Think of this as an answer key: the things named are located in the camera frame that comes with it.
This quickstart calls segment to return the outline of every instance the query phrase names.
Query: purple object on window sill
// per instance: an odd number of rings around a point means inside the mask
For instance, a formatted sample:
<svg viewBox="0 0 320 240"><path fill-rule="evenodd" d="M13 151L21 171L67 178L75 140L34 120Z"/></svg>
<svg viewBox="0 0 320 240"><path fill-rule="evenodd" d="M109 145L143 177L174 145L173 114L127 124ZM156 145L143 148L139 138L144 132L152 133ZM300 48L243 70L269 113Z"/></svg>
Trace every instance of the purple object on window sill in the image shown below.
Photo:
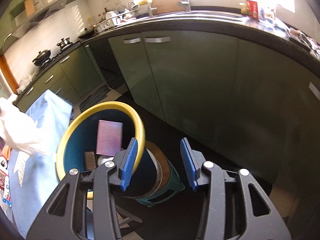
<svg viewBox="0 0 320 240"><path fill-rule="evenodd" d="M123 123L99 120L97 154L115 156L121 151Z"/></svg>

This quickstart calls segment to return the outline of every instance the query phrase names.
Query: blue gripper pad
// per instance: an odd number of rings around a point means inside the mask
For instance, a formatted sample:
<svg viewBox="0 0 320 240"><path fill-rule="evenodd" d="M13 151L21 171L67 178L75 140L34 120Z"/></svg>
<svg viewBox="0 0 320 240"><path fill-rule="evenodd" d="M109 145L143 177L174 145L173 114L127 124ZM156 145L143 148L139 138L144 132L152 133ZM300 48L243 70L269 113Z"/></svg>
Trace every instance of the blue gripper pad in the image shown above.
<svg viewBox="0 0 320 240"><path fill-rule="evenodd" d="M183 138L180 141L180 153L181 153L184 169L186 170L189 185L190 187L192 187L193 191L196 191L199 186L197 183L196 167L193 163L193 160L190 154L192 153L192 149L186 138Z"/></svg>
<svg viewBox="0 0 320 240"><path fill-rule="evenodd" d="M122 176L120 183L120 188L122 191L125 191L130 184L134 162L138 153L138 141L136 138L133 140L132 144L129 144L127 151L129 151L129 153L127 156L127 160L125 161L124 166L122 168Z"/></svg>

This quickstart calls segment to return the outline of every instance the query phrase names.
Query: gas stove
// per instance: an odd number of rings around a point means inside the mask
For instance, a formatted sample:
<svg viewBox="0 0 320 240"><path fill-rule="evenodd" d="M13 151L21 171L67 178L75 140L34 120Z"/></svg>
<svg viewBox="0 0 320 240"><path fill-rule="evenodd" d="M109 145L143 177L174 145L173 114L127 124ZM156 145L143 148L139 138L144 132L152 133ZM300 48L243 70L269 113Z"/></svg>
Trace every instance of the gas stove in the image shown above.
<svg viewBox="0 0 320 240"><path fill-rule="evenodd" d="M57 58L59 58L63 53L65 53L66 51L70 50L72 47L78 45L80 43L80 41L77 41L75 43L70 42L69 44L65 45L62 49L60 49L60 52L55 55L52 58L49 58L48 60L46 60L40 67L39 70L43 70L44 68L46 68L52 61L56 60Z"/></svg>

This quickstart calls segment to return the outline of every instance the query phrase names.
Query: drawer handle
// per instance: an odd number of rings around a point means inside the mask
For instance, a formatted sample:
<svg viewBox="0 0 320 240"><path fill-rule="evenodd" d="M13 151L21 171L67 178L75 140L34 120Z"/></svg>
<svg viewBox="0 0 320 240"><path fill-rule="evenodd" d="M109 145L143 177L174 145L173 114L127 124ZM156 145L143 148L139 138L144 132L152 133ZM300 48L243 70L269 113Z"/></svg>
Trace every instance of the drawer handle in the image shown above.
<svg viewBox="0 0 320 240"><path fill-rule="evenodd" d="M135 38L135 39L132 39L132 40L124 40L123 43L124 44L131 44L131 43L137 43L137 42L140 42L141 39L140 38Z"/></svg>
<svg viewBox="0 0 320 240"><path fill-rule="evenodd" d="M48 83L50 81L50 79L52 79L52 78L53 78L53 75L47 79L46 83Z"/></svg>
<svg viewBox="0 0 320 240"><path fill-rule="evenodd" d="M58 94L61 91L62 88L59 88L57 92L55 92L55 94Z"/></svg>
<svg viewBox="0 0 320 240"><path fill-rule="evenodd" d="M6 38L4 39L3 42L5 42L11 35L12 35L12 33L8 34L8 36L6 36Z"/></svg>
<svg viewBox="0 0 320 240"><path fill-rule="evenodd" d="M30 90L27 92L27 95L29 95L32 90L33 90L33 87L30 88Z"/></svg>
<svg viewBox="0 0 320 240"><path fill-rule="evenodd" d="M70 58L70 56L66 57L65 59L63 59L62 61L60 61L60 63L65 62L68 58Z"/></svg>
<svg viewBox="0 0 320 240"><path fill-rule="evenodd" d="M162 37L162 38L145 38L145 42L147 43L161 43L161 42L169 42L171 41L170 37Z"/></svg>
<svg viewBox="0 0 320 240"><path fill-rule="evenodd" d="M313 92L313 94L316 96L316 98L318 98L318 100L320 100L320 91L315 87L314 84L312 84L312 82L310 82L309 88Z"/></svg>

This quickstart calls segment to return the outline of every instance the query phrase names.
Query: yellow rim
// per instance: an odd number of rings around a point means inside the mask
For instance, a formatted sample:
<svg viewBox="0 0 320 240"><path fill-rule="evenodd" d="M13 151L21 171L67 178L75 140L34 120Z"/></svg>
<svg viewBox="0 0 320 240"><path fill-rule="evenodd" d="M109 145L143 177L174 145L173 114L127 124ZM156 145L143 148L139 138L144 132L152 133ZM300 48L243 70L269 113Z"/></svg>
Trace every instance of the yellow rim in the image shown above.
<svg viewBox="0 0 320 240"><path fill-rule="evenodd" d="M67 128L65 133L63 134L61 141L58 146L57 150L57 162L56 162L56 169L57 174L60 180L64 178L66 175L64 171L64 151L67 146L68 140L71 136L71 134L74 132L74 130L78 127L78 125L83 122L86 118L89 116L102 111L106 109L116 109L124 112L127 114L134 124L135 129L135 138L138 141L138 153L136 160L134 162L134 167L132 173L134 173L140 163L140 160L142 158L142 154L144 151L144 144L145 144L145 132L144 132L144 126L142 123L142 120L138 113L129 105L122 103L122 102L105 102L98 105L95 105L86 111L84 111L82 114L80 114ZM93 198L93 192L88 192L88 199Z"/></svg>

